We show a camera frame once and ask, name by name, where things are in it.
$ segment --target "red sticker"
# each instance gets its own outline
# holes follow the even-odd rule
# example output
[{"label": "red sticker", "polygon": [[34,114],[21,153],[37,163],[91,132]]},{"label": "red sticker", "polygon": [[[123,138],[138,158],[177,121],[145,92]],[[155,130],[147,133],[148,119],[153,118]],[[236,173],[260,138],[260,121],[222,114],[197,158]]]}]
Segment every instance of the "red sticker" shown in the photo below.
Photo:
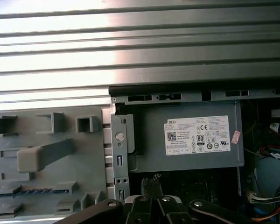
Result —
[{"label": "red sticker", "polygon": [[240,135],[241,135],[241,132],[234,131],[231,143],[237,145]]}]

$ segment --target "screw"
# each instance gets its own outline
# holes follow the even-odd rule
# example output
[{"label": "screw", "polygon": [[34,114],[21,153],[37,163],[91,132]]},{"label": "screw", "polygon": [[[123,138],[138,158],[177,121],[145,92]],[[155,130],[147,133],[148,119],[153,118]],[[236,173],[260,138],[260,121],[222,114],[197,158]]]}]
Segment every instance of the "screw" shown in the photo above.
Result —
[{"label": "screw", "polygon": [[141,202],[146,202],[147,200],[148,200],[148,198],[147,197],[142,197],[142,198],[140,198],[139,199]]},{"label": "screw", "polygon": [[135,223],[142,223],[142,219],[137,218],[137,219],[135,220]]},{"label": "screw", "polygon": [[170,201],[170,197],[163,197],[163,201],[165,201],[165,202]]},{"label": "screw", "polygon": [[108,205],[109,205],[110,207],[115,207],[117,204],[116,204],[115,202],[110,202]]},{"label": "screw", "polygon": [[201,202],[194,202],[194,205],[196,207],[202,207],[203,206],[203,204]]}]

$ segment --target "power supply label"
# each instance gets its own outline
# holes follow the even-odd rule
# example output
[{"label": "power supply label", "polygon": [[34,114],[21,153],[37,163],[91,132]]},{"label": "power supply label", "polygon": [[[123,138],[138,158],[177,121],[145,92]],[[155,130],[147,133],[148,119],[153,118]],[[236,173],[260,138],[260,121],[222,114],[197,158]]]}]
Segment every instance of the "power supply label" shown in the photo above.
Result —
[{"label": "power supply label", "polygon": [[168,119],[166,155],[230,151],[228,116]]}]

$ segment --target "barcode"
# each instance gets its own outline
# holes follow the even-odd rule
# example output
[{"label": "barcode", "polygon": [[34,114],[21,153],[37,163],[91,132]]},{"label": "barcode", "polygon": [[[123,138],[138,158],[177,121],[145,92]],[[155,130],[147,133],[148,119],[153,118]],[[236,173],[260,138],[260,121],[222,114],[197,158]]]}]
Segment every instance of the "barcode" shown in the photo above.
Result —
[{"label": "barcode", "polygon": [[168,141],[176,141],[176,132],[167,132]]}]

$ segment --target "blue component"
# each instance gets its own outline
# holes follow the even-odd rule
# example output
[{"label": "blue component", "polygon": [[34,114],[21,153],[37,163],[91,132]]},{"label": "blue component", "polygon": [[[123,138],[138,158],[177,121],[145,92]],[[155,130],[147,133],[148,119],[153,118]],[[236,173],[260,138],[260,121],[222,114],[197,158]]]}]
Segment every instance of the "blue component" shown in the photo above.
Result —
[{"label": "blue component", "polygon": [[[261,216],[267,216],[267,215],[269,215],[270,213],[267,213],[267,212],[265,212],[265,211],[263,211],[263,210],[260,210],[260,209],[258,209],[258,208],[256,208],[256,207],[254,207],[254,211],[255,211],[255,213],[257,213],[257,214],[259,214],[259,215],[261,215]],[[269,218],[270,220],[272,220],[272,221],[275,221],[275,218],[274,217],[271,217],[271,218]]]}]

